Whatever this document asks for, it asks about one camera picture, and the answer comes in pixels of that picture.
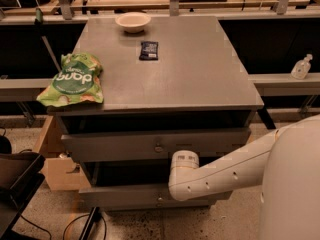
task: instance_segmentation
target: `green chip bag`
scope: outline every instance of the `green chip bag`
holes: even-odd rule
[[[102,66],[88,53],[67,54],[61,58],[62,70],[38,95],[45,106],[62,107],[84,101],[103,102],[99,75]]]

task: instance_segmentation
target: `robotic arm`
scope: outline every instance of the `robotic arm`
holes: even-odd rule
[[[173,155],[169,191],[183,201],[262,184],[260,239],[320,239],[320,115],[275,130],[199,167]]]

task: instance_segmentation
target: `white bowl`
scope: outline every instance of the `white bowl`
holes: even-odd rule
[[[128,33],[138,33],[150,22],[151,17],[146,13],[127,12],[116,18],[116,23]]]

